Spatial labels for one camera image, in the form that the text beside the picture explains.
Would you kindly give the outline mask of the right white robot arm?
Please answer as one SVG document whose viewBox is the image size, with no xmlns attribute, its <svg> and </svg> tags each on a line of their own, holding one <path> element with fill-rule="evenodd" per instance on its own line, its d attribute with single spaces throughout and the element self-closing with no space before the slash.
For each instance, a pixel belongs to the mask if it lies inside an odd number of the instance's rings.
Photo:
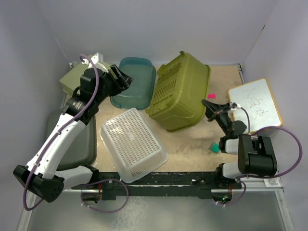
<svg viewBox="0 0 308 231">
<path fill-rule="evenodd" d="M 222 153 L 235 154 L 237 160 L 232 163 L 220 164 L 213 174 L 217 187 L 226 188 L 240 177 L 271 178 L 277 173 L 277 160 L 271 139 L 265 136 L 250 134 L 250 122 L 233 121 L 229 113 L 236 109 L 247 111 L 239 104 L 216 104 L 202 100 L 205 116 L 209 122 L 215 120 L 224 132 L 218 148 Z"/>
</svg>

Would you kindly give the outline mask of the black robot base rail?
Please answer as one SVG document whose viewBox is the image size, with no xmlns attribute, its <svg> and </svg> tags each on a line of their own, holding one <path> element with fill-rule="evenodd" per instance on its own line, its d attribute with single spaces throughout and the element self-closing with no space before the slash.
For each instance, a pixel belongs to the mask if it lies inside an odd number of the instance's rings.
<svg viewBox="0 0 308 231">
<path fill-rule="evenodd" d="M 223 192 L 241 189 L 235 180 L 223 177 L 219 172 L 152 172 L 133 183 L 121 184 L 116 172 L 95 173 L 90 183 L 103 181 L 102 200 L 115 200 L 118 196 L 146 197 L 197 197 L 211 199 L 218 191 L 217 198 Z"/>
</svg>

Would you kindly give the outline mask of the white perforated basket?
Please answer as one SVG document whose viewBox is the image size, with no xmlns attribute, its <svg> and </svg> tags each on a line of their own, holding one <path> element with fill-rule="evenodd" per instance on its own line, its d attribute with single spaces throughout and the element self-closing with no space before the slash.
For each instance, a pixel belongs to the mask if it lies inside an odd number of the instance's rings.
<svg viewBox="0 0 308 231">
<path fill-rule="evenodd" d="M 104 122 L 100 137 L 125 183 L 143 178 L 169 159 L 163 143 L 135 108 Z"/>
</svg>

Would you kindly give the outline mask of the grey plastic tub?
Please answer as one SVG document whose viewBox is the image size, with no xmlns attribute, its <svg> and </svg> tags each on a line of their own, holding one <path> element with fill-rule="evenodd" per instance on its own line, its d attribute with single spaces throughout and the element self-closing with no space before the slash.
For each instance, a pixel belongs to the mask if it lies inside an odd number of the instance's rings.
<svg viewBox="0 0 308 231">
<path fill-rule="evenodd" d="M 78 166 L 91 165 L 97 156 L 96 142 L 96 118 L 93 117 L 86 127 L 75 137 L 62 157 L 57 170 L 63 171 Z"/>
</svg>

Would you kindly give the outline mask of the pale green perforated basket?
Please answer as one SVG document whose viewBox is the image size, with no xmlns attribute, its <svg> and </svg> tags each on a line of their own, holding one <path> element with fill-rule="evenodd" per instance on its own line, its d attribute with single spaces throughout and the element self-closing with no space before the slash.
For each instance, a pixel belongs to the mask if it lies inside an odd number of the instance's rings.
<svg viewBox="0 0 308 231">
<path fill-rule="evenodd" d="M 104 72 L 107 72 L 110 69 L 110 65 L 104 61 L 104 57 L 100 53 L 95 53 L 94 55 L 89 55 L 88 58 L 85 58 L 85 55 L 80 56 L 81 62 L 75 65 L 65 76 L 60 79 L 60 84 L 63 88 L 63 91 L 72 95 L 73 91 L 80 86 L 80 78 L 84 72 L 91 68 L 93 65 L 89 62 L 91 59 L 92 63 Z"/>
</svg>

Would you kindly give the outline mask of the teal plastic tub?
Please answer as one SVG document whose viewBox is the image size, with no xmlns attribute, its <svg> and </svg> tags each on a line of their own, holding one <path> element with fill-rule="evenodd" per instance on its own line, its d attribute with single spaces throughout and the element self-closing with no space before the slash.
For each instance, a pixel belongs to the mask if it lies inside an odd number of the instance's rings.
<svg viewBox="0 0 308 231">
<path fill-rule="evenodd" d="M 129 89 L 110 102 L 117 108 L 136 108 L 143 110 L 149 107 L 154 91 L 156 69 L 150 60 L 139 57 L 126 57 L 121 60 L 119 69 L 133 78 Z"/>
</svg>

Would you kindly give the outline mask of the large olive green container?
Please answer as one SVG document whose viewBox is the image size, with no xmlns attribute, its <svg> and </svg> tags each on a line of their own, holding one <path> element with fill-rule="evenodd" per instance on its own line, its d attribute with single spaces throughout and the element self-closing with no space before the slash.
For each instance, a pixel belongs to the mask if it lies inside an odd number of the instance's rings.
<svg viewBox="0 0 308 231">
<path fill-rule="evenodd" d="M 153 97 L 147 115 L 169 132 L 198 124 L 205 115 L 211 68 L 188 52 L 163 64 L 157 71 Z"/>
</svg>

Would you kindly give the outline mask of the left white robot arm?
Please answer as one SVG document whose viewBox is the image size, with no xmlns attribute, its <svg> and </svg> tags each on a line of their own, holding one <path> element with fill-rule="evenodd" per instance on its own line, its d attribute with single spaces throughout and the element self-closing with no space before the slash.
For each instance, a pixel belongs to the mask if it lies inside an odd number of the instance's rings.
<svg viewBox="0 0 308 231">
<path fill-rule="evenodd" d="M 58 165 L 68 148 L 99 110 L 99 105 L 108 97 L 127 90 L 133 78 L 123 73 L 115 64 L 106 68 L 98 62 L 99 55 L 89 58 L 80 55 L 88 68 L 80 77 L 80 85 L 66 102 L 53 131 L 41 149 L 26 165 L 17 165 L 14 176 L 24 187 L 23 203 L 27 211 L 27 192 L 31 192 L 48 203 L 61 192 L 78 185 L 89 189 L 99 184 L 96 170 L 90 166 L 78 166 L 58 171 Z"/>
</svg>

